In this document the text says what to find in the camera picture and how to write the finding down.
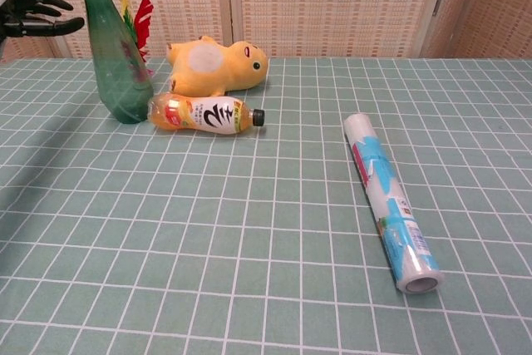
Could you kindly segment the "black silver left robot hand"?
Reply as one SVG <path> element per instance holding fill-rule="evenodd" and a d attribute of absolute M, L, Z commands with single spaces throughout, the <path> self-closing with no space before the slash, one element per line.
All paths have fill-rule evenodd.
<path fill-rule="evenodd" d="M 64 0 L 1 0 L 1 42 L 9 37 L 59 37 L 81 30 L 83 17 L 64 21 L 48 20 L 60 17 L 62 10 L 73 6 Z"/>

